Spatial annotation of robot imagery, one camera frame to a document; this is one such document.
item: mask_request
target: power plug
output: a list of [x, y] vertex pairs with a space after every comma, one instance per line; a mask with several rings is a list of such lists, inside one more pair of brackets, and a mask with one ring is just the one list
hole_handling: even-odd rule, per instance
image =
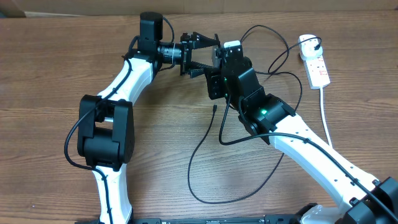
[[[309, 38], [314, 38], [315, 35], [304, 34], [298, 38], [298, 42], [307, 40]], [[319, 45], [318, 39], [308, 40], [299, 45], [300, 56], [302, 60], [310, 60], [320, 57], [323, 54], [323, 48]]]
[[[315, 36], [312, 34], [301, 35], [298, 38], [298, 42], [307, 40], [311, 37]], [[318, 44], [318, 39], [312, 39], [299, 45], [300, 56], [304, 62], [308, 82], [310, 83], [310, 88], [313, 90], [323, 88], [330, 83], [328, 70], [326, 69], [325, 61], [322, 56], [323, 49], [320, 47], [318, 50], [315, 50]]]

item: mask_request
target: wire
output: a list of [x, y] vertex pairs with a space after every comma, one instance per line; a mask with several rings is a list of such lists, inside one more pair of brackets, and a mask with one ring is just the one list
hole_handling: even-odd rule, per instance
[[[258, 73], [258, 74], [263, 74], [263, 75], [270, 75], [269, 73], [266, 73], [266, 72], [258, 72], [258, 71], [256, 71], [256, 73]], [[298, 76], [296, 76], [295, 74], [293, 74], [293, 73], [291, 73], [291, 72], [277, 72], [277, 73], [275, 73], [274, 75], [281, 75], [281, 74], [289, 74], [289, 75], [292, 75], [293, 77], [295, 77], [295, 78], [297, 79], [298, 84], [300, 85], [300, 97], [298, 98], [297, 105], [296, 105], [296, 107], [294, 108], [294, 111], [297, 111], [297, 108], [299, 107], [300, 102], [301, 102], [301, 98], [302, 98], [302, 96], [303, 96], [303, 85], [302, 85], [300, 79], [298, 78]]]
[[[248, 29], [248, 31], [246, 31], [246, 32], [243, 34], [243, 36], [242, 36], [242, 38], [241, 38], [241, 43], [246, 39], [247, 34], [250, 32], [250, 30], [252, 30], [252, 29], [254, 29], [254, 28], [256, 28], [256, 27], [263, 27], [263, 28], [266, 28], [266, 29], [269, 29], [269, 30], [273, 31], [275, 34], [277, 34], [277, 35], [280, 37], [280, 39], [283, 40], [283, 42], [284, 42], [284, 44], [285, 44], [285, 46], [286, 46], [286, 50], [285, 50], [284, 52], [282, 52], [282, 53], [271, 63], [271, 65], [269, 66], [269, 68], [268, 68], [268, 74], [267, 74], [267, 75], [271, 75], [271, 76], [272, 76], [273, 74], [275, 74], [275, 73], [283, 66], [283, 64], [284, 64], [284, 63], [286, 62], [286, 60], [288, 59], [288, 57], [289, 57], [289, 52], [290, 52], [290, 50], [291, 50], [292, 48], [294, 48], [294, 47], [300, 45], [301, 43], [304, 43], [304, 42], [306, 42], [306, 41], [312, 40], [312, 39], [319, 39], [319, 40], [320, 40], [320, 41], [319, 41], [319, 44], [318, 44], [317, 46], [315, 46], [316, 49], [319, 48], [319, 47], [321, 46], [321, 43], [322, 43], [322, 38], [320, 38], [320, 37], [311, 37], [311, 38], [305, 39], [305, 40], [303, 40], [303, 41], [301, 41], [301, 42], [298, 42], [298, 43], [294, 44], [293, 46], [289, 47], [289, 45], [287, 44], [287, 41], [282, 37], [282, 35], [281, 35], [280, 33], [278, 33], [276, 30], [274, 30], [274, 29], [272, 29], [272, 28], [270, 28], [270, 27], [264, 26], [264, 25], [255, 25], [255, 26], [250, 27], [250, 29]], [[278, 59], [280, 59], [281, 56], [283, 56], [284, 54], [286, 54], [286, 58], [284, 59], [284, 61], [283, 61], [274, 71], [271, 71], [272, 66], [273, 66], [273, 65], [276, 63], [276, 61], [278, 61]]]
[[284, 154], [282, 154], [282, 156], [280, 157], [280, 159], [279, 159], [277, 165], [274, 167], [274, 169], [272, 170], [272, 172], [268, 175], [267, 179], [260, 185], [260, 187], [257, 188], [257, 189], [256, 189], [255, 191], [253, 191], [252, 193], [246, 195], [246, 196], [243, 196], [243, 197], [240, 197], [240, 198], [237, 198], [237, 199], [234, 199], [234, 200], [228, 200], [228, 201], [225, 201], [225, 202], [207, 202], [207, 201], [204, 201], [204, 200], [198, 198], [198, 197], [195, 195], [195, 193], [193, 193], [193, 190], [192, 190], [192, 188], [191, 188], [191, 183], [190, 183], [191, 164], [192, 164], [193, 157], [194, 157], [195, 154], [197, 153], [197, 150], [199, 149], [199, 147], [201, 146], [201, 144], [204, 142], [204, 140], [206, 139], [206, 137], [207, 137], [207, 135], [208, 135], [208, 133], [209, 133], [209, 131], [210, 131], [210, 129], [211, 129], [211, 125], [213, 124], [213, 120], [214, 120], [214, 116], [215, 116], [216, 110], [217, 110], [217, 106], [214, 105], [214, 106], [213, 106], [213, 116], [211, 117], [211, 121], [210, 121], [209, 128], [207, 129], [207, 132], [206, 132], [206, 134], [204, 135], [204, 137], [202, 138], [202, 140], [199, 142], [198, 146], [197, 146], [197, 147], [195, 148], [195, 150], [193, 151], [193, 153], [192, 153], [192, 155], [191, 155], [191, 159], [189, 160], [189, 165], [188, 165], [188, 188], [189, 188], [189, 191], [191, 192], [192, 196], [193, 196], [196, 200], [198, 200], [198, 201], [201, 202], [201, 203], [206, 203], [206, 204], [210, 204], [210, 205], [219, 205], [219, 204], [226, 204], [226, 203], [238, 202], [238, 201], [241, 201], [241, 200], [244, 200], [244, 199], [246, 199], [246, 198], [249, 198], [249, 197], [253, 196], [253, 195], [256, 194], [258, 191], [260, 191], [260, 190], [262, 189], [262, 187], [268, 182], [268, 180], [269, 180], [269, 179], [271, 178], [271, 176], [274, 174], [276, 168], [278, 167], [278, 165], [280, 164], [280, 162], [281, 162], [281, 160], [282, 160], [282, 158], [283, 158], [283, 156], [284, 156]]
[[333, 146], [331, 145], [331, 138], [328, 130], [328, 125], [326, 123], [325, 109], [323, 108], [323, 87], [319, 89], [319, 98], [320, 98], [320, 109], [321, 109], [323, 128], [325, 129], [325, 134], [326, 138], [328, 139], [329, 146], [333, 148]]
[[270, 73], [271, 75], [272, 74], [274, 74], [276, 71], [278, 71], [280, 68], [281, 68], [281, 66], [283, 66], [283, 64], [286, 62], [286, 60], [287, 60], [287, 58], [289, 57], [289, 45], [287, 44], [287, 41], [284, 39], [284, 37], [282, 37], [282, 35], [280, 34], [280, 33], [278, 33], [276, 30], [274, 30], [274, 29], [272, 29], [272, 28], [270, 28], [270, 27], [267, 27], [267, 26], [264, 26], [264, 25], [255, 25], [255, 26], [252, 26], [252, 27], [250, 27], [250, 29], [248, 29], [248, 31], [246, 31], [244, 34], [243, 34], [243, 36], [242, 36], [242, 38], [241, 38], [241, 43], [245, 40], [245, 38], [246, 38], [246, 34], [248, 34], [248, 32], [250, 32], [250, 30], [252, 30], [252, 29], [254, 29], [254, 28], [256, 28], [256, 27], [263, 27], [263, 28], [266, 28], [266, 29], [269, 29], [269, 30], [271, 30], [271, 31], [273, 31], [276, 35], [278, 35], [282, 40], [283, 40], [283, 42], [284, 42], [284, 44], [285, 44], [285, 46], [286, 46], [286, 58], [285, 58], [285, 60], [274, 70], [274, 71], [272, 71], [272, 72], [270, 72], [270, 70], [271, 70], [271, 67], [273, 66], [273, 64], [274, 63], [272, 63], [271, 64], [271, 66], [268, 68], [268, 73]]
[[[231, 96], [229, 96], [228, 98], [228, 102], [227, 105], [231, 102]], [[374, 196], [374, 194], [372, 192], [370, 192], [365, 186], [363, 186], [359, 180], [357, 178], [354, 178], [335, 158], [333, 158], [333, 156], [331, 156], [328, 152], [326, 152], [326, 150], [324, 150], [324, 148], [320, 147], [317, 143], [311, 141], [309, 138], [304, 138], [295, 134], [287, 134], [287, 133], [265, 133], [265, 134], [257, 134], [254, 136], [248, 136], [245, 138], [241, 138], [241, 139], [237, 139], [234, 141], [230, 141], [230, 142], [223, 142], [222, 140], [222, 135], [223, 135], [223, 129], [224, 129], [224, 125], [225, 125], [225, 120], [226, 120], [226, 116], [228, 114], [228, 107], [225, 108], [225, 112], [224, 112], [224, 117], [223, 117], [223, 121], [221, 122], [221, 127], [220, 127], [220, 133], [218, 135], [218, 140], [220, 142], [220, 144], [224, 145], [224, 146], [230, 146], [232, 144], [237, 144], [240, 142], [244, 142], [244, 141], [248, 141], [248, 140], [252, 140], [255, 138], [261, 138], [261, 137], [269, 137], [269, 136], [284, 136], [284, 137], [289, 137], [289, 138], [295, 138], [295, 139], [299, 139], [302, 140], [305, 144], [308, 143], [310, 145], [312, 145], [313, 147], [317, 148], [319, 151], [321, 151], [329, 160], [332, 161], [332, 163], [334, 163], [354, 184], [356, 184], [361, 190], [363, 190], [369, 198], [371, 198], [371, 200], [373, 200], [378, 206], [380, 206], [395, 222], [398, 223], [398, 218], [394, 215], [394, 213], [388, 209], [376, 196]]]
[[[137, 41], [138, 39], [139, 39], [139, 36], [135, 36], [135, 37], [133, 38], [133, 40], [132, 40], [131, 43], [130, 43], [129, 50], [132, 49], [132, 47], [134, 46], [134, 44], [136, 43], [136, 41]], [[70, 159], [70, 156], [69, 156], [69, 153], [68, 153], [68, 145], [69, 145], [69, 141], [70, 141], [70, 139], [71, 139], [73, 133], [76, 131], [76, 129], [77, 129], [77, 127], [79, 126], [79, 124], [80, 124], [90, 113], [94, 112], [94, 110], [97, 109], [97, 107], [99, 107], [99, 105], [101, 105], [101, 104], [104, 103], [106, 100], [108, 100], [112, 95], [114, 95], [114, 94], [120, 89], [120, 87], [123, 85], [123, 83], [127, 80], [127, 78], [129, 77], [129, 75], [130, 75], [130, 73], [131, 73], [131, 71], [132, 71], [132, 67], [131, 67], [131, 63], [130, 63], [130, 61], [129, 61], [128, 59], [125, 59], [125, 61], [126, 61], [127, 64], [129, 65], [129, 70], [128, 70], [126, 76], [124, 76], [124, 78], [120, 81], [120, 83], [119, 83], [115, 88], [113, 88], [113, 90], [112, 90], [107, 96], [105, 96], [104, 98], [102, 98], [102, 100], [100, 100], [97, 104], [95, 104], [95, 106], [94, 106], [92, 109], [90, 109], [89, 111], [87, 111], [87, 113], [85, 113], [85, 114], [73, 125], [73, 127], [71, 128], [71, 130], [69, 131], [69, 133], [68, 133], [68, 135], [67, 135], [67, 138], [65, 139], [65, 144], [63, 145], [63, 153], [64, 153], [64, 155], [65, 155], [65, 158], [67, 159], [67, 161], [68, 161], [71, 165], [73, 165], [73, 166], [75, 166], [75, 167], [77, 167], [77, 168], [81, 168], [81, 169], [92, 170], [92, 171], [95, 171], [95, 172], [97, 172], [97, 173], [99, 173], [99, 174], [101, 175], [102, 180], [103, 180], [103, 182], [104, 182], [104, 186], [105, 186], [106, 206], [107, 206], [107, 208], [108, 208], [108, 209], [107, 209], [107, 213], [109, 214], [109, 222], [110, 222], [111, 224], [113, 224], [113, 219], [112, 219], [112, 213], [111, 213], [111, 206], [110, 206], [110, 202], [109, 202], [108, 183], [107, 183], [107, 181], [106, 181], [106, 176], [105, 176], [105, 174], [104, 174], [102, 171], [100, 171], [99, 169], [95, 168], [95, 167], [84, 166], [84, 165], [77, 164], [76, 162], [73, 162], [73, 161]]]
[[301, 43], [304, 43], [304, 42], [309, 41], [309, 40], [312, 40], [312, 39], [319, 39], [319, 40], [320, 40], [320, 41], [319, 41], [319, 44], [318, 44], [317, 46], [315, 46], [315, 48], [317, 48], [318, 46], [321, 46], [322, 38], [320, 38], [320, 37], [311, 37], [311, 38], [305, 39], [305, 40], [303, 40], [303, 41], [300, 41], [300, 42], [294, 44], [293, 46], [289, 47], [289, 48], [286, 49], [284, 52], [282, 52], [282, 53], [271, 63], [271, 65], [270, 65], [269, 68], [268, 68], [268, 73], [271, 73], [271, 75], [273, 75], [273, 73], [275, 73], [275, 72], [279, 69], [279, 68], [278, 68], [277, 70], [275, 70], [275, 72], [270, 72], [272, 66], [276, 63], [276, 61], [278, 61], [278, 59], [281, 58], [281, 56], [283, 56], [284, 54], [287, 53], [287, 56], [286, 56], [286, 57], [288, 57], [288, 56], [289, 56], [289, 52], [290, 52], [290, 50], [292, 50], [292, 48], [297, 47], [297, 46], [300, 45]]
[[171, 66], [169, 66], [167, 68], [161, 68], [159, 71], [161, 72], [161, 71], [164, 71], [164, 70], [167, 70], [167, 69], [172, 69], [172, 68], [174, 68], [174, 66], [175, 66], [175, 64], [173, 63], [173, 64], [171, 64]]
[[169, 25], [170, 29], [172, 30], [172, 41], [170, 43], [172, 44], [174, 42], [174, 29], [172, 24], [166, 19], [166, 17], [163, 17], [163, 20]]

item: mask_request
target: cable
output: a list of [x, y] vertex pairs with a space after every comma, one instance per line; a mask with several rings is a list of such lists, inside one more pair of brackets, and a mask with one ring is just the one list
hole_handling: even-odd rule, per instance
[[320, 41], [319, 41], [319, 44], [318, 44], [317, 46], [315, 46], [315, 48], [319, 48], [319, 47], [321, 46], [321, 43], [322, 43], [322, 38], [320, 38], [320, 37], [311, 37], [311, 38], [305, 39], [305, 40], [303, 40], [303, 41], [300, 41], [300, 42], [294, 44], [293, 46], [289, 47], [288, 49], [286, 49], [284, 52], [282, 52], [282, 53], [271, 63], [271, 65], [270, 65], [269, 68], [268, 68], [268, 73], [271, 73], [271, 75], [273, 75], [272, 72], [270, 72], [270, 69], [271, 69], [272, 66], [276, 63], [276, 61], [278, 61], [278, 59], [281, 58], [281, 56], [283, 56], [284, 54], [287, 53], [287, 56], [286, 56], [286, 57], [288, 57], [288, 56], [289, 56], [289, 52], [290, 52], [290, 50], [292, 50], [292, 48], [297, 47], [297, 46], [300, 45], [301, 43], [304, 43], [304, 42], [309, 41], [309, 40], [312, 40], [312, 39], [319, 39], [319, 40], [320, 40]]
[[191, 164], [192, 164], [193, 157], [194, 157], [195, 154], [197, 153], [197, 150], [199, 149], [199, 147], [201, 146], [201, 144], [204, 142], [204, 140], [206, 139], [206, 137], [207, 137], [207, 135], [208, 135], [208, 133], [209, 133], [209, 131], [210, 131], [211, 125], [213, 124], [214, 115], [215, 115], [215, 113], [216, 113], [216, 110], [217, 110], [217, 105], [214, 105], [214, 106], [213, 106], [213, 116], [211, 117], [211, 121], [210, 121], [209, 128], [207, 129], [207, 132], [206, 132], [206, 134], [204, 135], [204, 137], [202, 138], [202, 140], [199, 142], [198, 146], [197, 146], [197, 147], [195, 148], [195, 150], [193, 151], [193, 153], [192, 153], [192, 155], [191, 155], [191, 159], [189, 160], [189, 165], [188, 165], [188, 188], [189, 188], [189, 191], [191, 192], [192, 196], [193, 196], [195, 199], [197, 199], [199, 202], [201, 202], [201, 203], [206, 203], [206, 204], [210, 204], [210, 205], [219, 205], [219, 204], [226, 204], [226, 203], [238, 202], [238, 201], [241, 201], [241, 200], [244, 200], [244, 199], [246, 199], [246, 198], [249, 198], [249, 197], [253, 196], [253, 195], [256, 194], [258, 191], [260, 191], [260, 190], [262, 189], [262, 187], [268, 182], [268, 180], [269, 180], [269, 179], [271, 178], [271, 176], [274, 174], [276, 168], [278, 167], [278, 165], [280, 164], [280, 162], [281, 162], [281, 160], [282, 160], [282, 158], [283, 158], [283, 156], [284, 156], [284, 154], [282, 154], [282, 156], [280, 157], [280, 159], [279, 159], [277, 165], [274, 167], [274, 169], [272, 170], [272, 172], [268, 175], [267, 179], [260, 185], [260, 187], [257, 188], [257, 189], [256, 189], [255, 191], [253, 191], [252, 193], [246, 195], [246, 196], [243, 196], [243, 197], [240, 197], [240, 198], [237, 198], [237, 199], [234, 199], [234, 200], [228, 200], [228, 201], [225, 201], [225, 202], [207, 202], [207, 201], [204, 201], [204, 200], [198, 198], [198, 197], [195, 195], [195, 193], [193, 193], [193, 190], [192, 190], [192, 188], [191, 188], [191, 183], [190, 183]]
[[[270, 75], [269, 73], [266, 73], [266, 72], [258, 72], [258, 71], [256, 71], [256, 73], [258, 73], [258, 74], [263, 74], [263, 75]], [[294, 111], [297, 111], [297, 108], [299, 107], [300, 102], [301, 102], [301, 98], [302, 98], [302, 96], [303, 96], [303, 85], [302, 85], [300, 79], [299, 79], [296, 75], [294, 75], [293, 73], [291, 73], [291, 72], [277, 72], [277, 73], [275, 73], [274, 75], [281, 75], [281, 74], [289, 74], [289, 75], [292, 75], [293, 77], [295, 77], [295, 78], [297, 79], [298, 84], [300, 84], [300, 97], [298, 98], [297, 105], [296, 105], [296, 107], [294, 108]]]
[[161, 68], [159, 71], [161, 72], [161, 71], [164, 71], [164, 70], [167, 70], [167, 69], [171, 69], [171, 68], [174, 68], [174, 66], [175, 66], [175, 64], [173, 63], [171, 66], [169, 66], [167, 68]]
[[170, 43], [172, 44], [174, 42], [174, 29], [172, 24], [166, 19], [166, 17], [163, 17], [163, 20], [169, 25], [170, 29], [172, 30], [172, 41]]
[[[136, 41], [139, 39], [139, 36], [135, 36], [133, 38], [133, 40], [130, 43], [129, 46], [129, 50], [132, 49], [132, 47], [134, 46], [134, 44], [136, 43]], [[106, 181], [106, 176], [105, 174], [100, 171], [99, 169], [95, 168], [95, 167], [90, 167], [90, 166], [84, 166], [84, 165], [80, 165], [77, 164], [76, 162], [73, 162], [70, 159], [69, 153], [68, 153], [68, 145], [69, 145], [69, 141], [73, 135], [73, 133], [76, 131], [77, 127], [79, 126], [79, 124], [92, 112], [94, 112], [95, 109], [97, 109], [97, 107], [99, 105], [101, 105], [102, 103], [104, 103], [106, 100], [108, 100], [112, 95], [114, 95], [119, 89], [120, 87], [123, 85], [123, 83], [127, 80], [127, 78], [129, 77], [131, 71], [132, 71], [132, 67], [131, 67], [131, 63], [128, 59], [125, 59], [125, 61], [127, 62], [127, 64], [129, 65], [129, 70], [126, 74], [126, 76], [120, 81], [120, 83], [113, 88], [113, 90], [104, 98], [102, 98], [102, 100], [100, 100], [97, 104], [95, 104], [95, 107], [93, 107], [91, 110], [89, 110], [87, 113], [85, 113], [76, 123], [75, 125], [73, 125], [73, 127], [71, 128], [71, 130], [69, 131], [67, 138], [65, 139], [65, 144], [63, 145], [63, 153], [65, 155], [65, 158], [67, 159], [67, 161], [77, 167], [77, 168], [81, 168], [81, 169], [86, 169], [86, 170], [92, 170], [95, 171], [97, 173], [99, 173], [102, 177], [102, 180], [104, 181], [104, 186], [105, 186], [105, 198], [106, 198], [106, 206], [107, 206], [107, 213], [109, 214], [109, 221], [111, 224], [113, 224], [113, 219], [112, 219], [112, 213], [111, 213], [111, 206], [110, 206], [110, 202], [109, 202], [109, 190], [108, 190], [108, 183]]]
[[331, 138], [328, 130], [328, 125], [326, 123], [326, 118], [325, 118], [325, 109], [323, 108], [323, 87], [319, 89], [319, 98], [320, 98], [320, 108], [321, 108], [321, 117], [322, 117], [322, 123], [323, 123], [323, 128], [325, 129], [325, 134], [326, 138], [328, 139], [329, 146], [333, 148], [331, 145]]
[[242, 38], [241, 38], [241, 43], [244, 41], [244, 39], [246, 38], [246, 34], [248, 33], [248, 32], [250, 32], [250, 30], [252, 30], [252, 29], [254, 29], [254, 28], [256, 28], [256, 27], [263, 27], [263, 28], [266, 28], [266, 29], [269, 29], [269, 30], [271, 30], [271, 31], [273, 31], [275, 34], [277, 34], [282, 40], [283, 40], [283, 42], [284, 42], [284, 44], [285, 44], [285, 46], [286, 46], [286, 52], [287, 52], [287, 54], [286, 54], [286, 58], [285, 58], [285, 60], [274, 70], [274, 71], [272, 71], [272, 72], [270, 72], [270, 70], [271, 70], [271, 67], [273, 66], [273, 64], [274, 63], [272, 63], [271, 64], [271, 66], [268, 68], [268, 73], [270, 73], [271, 75], [272, 74], [274, 74], [276, 71], [278, 71], [280, 68], [281, 68], [281, 66], [283, 66], [283, 64], [286, 62], [286, 60], [287, 60], [287, 58], [289, 57], [289, 45], [287, 44], [287, 41], [284, 39], [284, 37], [282, 37], [282, 35], [280, 35], [276, 30], [274, 30], [274, 29], [272, 29], [272, 28], [270, 28], [270, 27], [267, 27], [267, 26], [264, 26], [264, 25], [255, 25], [255, 26], [252, 26], [252, 27], [250, 27], [250, 29], [248, 29], [248, 31], [246, 31], [244, 34], [243, 34], [243, 36], [242, 36]]
[[[321, 39], [320, 37], [311, 37], [311, 38], [305, 39], [305, 40], [303, 40], [303, 41], [301, 41], [301, 42], [298, 42], [298, 43], [296, 43], [295, 45], [289, 47], [289, 45], [287, 44], [287, 41], [282, 37], [282, 35], [281, 35], [280, 33], [278, 33], [276, 30], [274, 30], [274, 29], [272, 29], [272, 28], [270, 28], [270, 27], [264, 26], [264, 25], [255, 25], [255, 26], [250, 27], [250, 29], [248, 29], [248, 31], [246, 31], [246, 32], [243, 34], [243, 36], [242, 36], [242, 38], [241, 38], [241, 43], [242, 43], [242, 42], [245, 40], [245, 38], [247, 37], [246, 34], [248, 34], [248, 32], [250, 32], [250, 30], [252, 30], [252, 29], [254, 29], [254, 28], [256, 28], [256, 27], [263, 27], [263, 28], [266, 28], [266, 29], [269, 29], [269, 30], [273, 31], [275, 34], [277, 34], [277, 35], [280, 37], [280, 39], [283, 40], [283, 42], [284, 42], [284, 44], [285, 44], [285, 46], [286, 46], [286, 50], [285, 50], [284, 52], [282, 52], [282, 53], [271, 63], [271, 65], [269, 66], [269, 68], [268, 68], [268, 74], [270, 74], [271, 76], [272, 76], [273, 74], [275, 74], [275, 73], [283, 66], [283, 64], [284, 64], [284, 63], [286, 62], [286, 60], [288, 59], [288, 57], [289, 57], [289, 52], [290, 52], [290, 50], [291, 50], [292, 48], [294, 48], [294, 47], [300, 45], [300, 44], [303, 43], [303, 42], [306, 42], [306, 41], [309, 41], [309, 40], [312, 40], [312, 39], [319, 39], [319, 40], [320, 40], [320, 41], [319, 41], [319, 44], [318, 44], [317, 46], [315, 46], [315, 49], [317, 50], [317, 49], [320, 48], [321, 43], [322, 43], [322, 39]], [[283, 61], [274, 71], [271, 72], [272, 66], [273, 66], [273, 65], [276, 63], [276, 61], [278, 61], [278, 59], [280, 59], [281, 56], [283, 56], [284, 54], [286, 54], [286, 58], [284, 59], [284, 61]]]
[[[231, 96], [229, 96], [228, 98], [228, 102], [227, 105], [231, 102]], [[255, 138], [261, 138], [261, 137], [269, 137], [269, 136], [285, 136], [285, 137], [289, 137], [289, 138], [295, 138], [298, 140], [302, 140], [305, 144], [308, 143], [310, 145], [312, 145], [313, 147], [317, 148], [319, 151], [321, 151], [329, 160], [332, 161], [332, 163], [334, 163], [354, 184], [356, 184], [361, 190], [363, 190], [366, 195], [368, 195], [368, 197], [371, 198], [371, 200], [373, 200], [378, 206], [380, 206], [395, 222], [398, 223], [398, 218], [394, 215], [394, 213], [389, 210], [376, 196], [374, 196], [374, 194], [372, 192], [370, 192], [365, 186], [363, 186], [359, 180], [357, 178], [354, 178], [335, 158], [333, 158], [333, 156], [331, 156], [328, 152], [326, 152], [326, 150], [324, 150], [324, 148], [320, 147], [317, 143], [311, 141], [309, 138], [304, 138], [295, 134], [287, 134], [287, 133], [266, 133], [266, 134], [257, 134], [254, 136], [248, 136], [245, 138], [241, 138], [241, 139], [237, 139], [234, 141], [230, 141], [230, 142], [223, 142], [222, 140], [222, 135], [223, 135], [223, 129], [224, 129], [224, 125], [225, 125], [225, 120], [226, 120], [226, 116], [228, 114], [228, 107], [225, 108], [225, 112], [224, 112], [224, 117], [223, 117], [223, 121], [221, 122], [221, 127], [220, 127], [220, 133], [218, 135], [218, 140], [220, 142], [220, 144], [224, 145], [224, 146], [230, 146], [232, 144], [237, 144], [240, 142], [244, 142], [244, 141], [248, 141], [248, 140], [252, 140]]]

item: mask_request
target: black joint housing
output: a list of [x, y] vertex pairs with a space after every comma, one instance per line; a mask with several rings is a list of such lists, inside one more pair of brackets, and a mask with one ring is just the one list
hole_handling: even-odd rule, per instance
[[157, 43], [163, 38], [163, 15], [157, 12], [140, 14], [139, 50], [156, 51]]
[[[377, 180], [372, 194], [377, 197], [390, 211], [398, 215], [398, 182], [388, 177], [383, 183]], [[368, 224], [368, 223], [395, 223], [394, 220], [371, 198], [365, 196], [361, 200], [352, 198], [350, 208], [336, 223], [337, 224]]]
[[[260, 85], [252, 62], [243, 56], [242, 45], [217, 49], [220, 68], [205, 68], [210, 99], [231, 97], [231, 104], [241, 113], [240, 122], [252, 134], [265, 134], [277, 129], [276, 124], [295, 111], [280, 98], [268, 94]], [[269, 137], [262, 137], [267, 143]]]
[[[106, 166], [118, 171], [123, 163], [130, 161], [134, 149], [132, 103], [106, 100], [97, 105], [100, 100], [100, 96], [85, 95], [80, 101], [79, 118], [95, 106], [97, 109], [79, 125], [78, 153], [85, 157], [88, 166]], [[95, 126], [105, 118], [113, 118], [112, 129]]]

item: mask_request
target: power socket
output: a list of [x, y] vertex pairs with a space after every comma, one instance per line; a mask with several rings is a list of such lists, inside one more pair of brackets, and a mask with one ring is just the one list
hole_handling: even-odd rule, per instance
[[326, 69], [322, 55], [318, 58], [305, 60], [303, 62], [311, 89], [317, 90], [330, 84], [328, 70]]

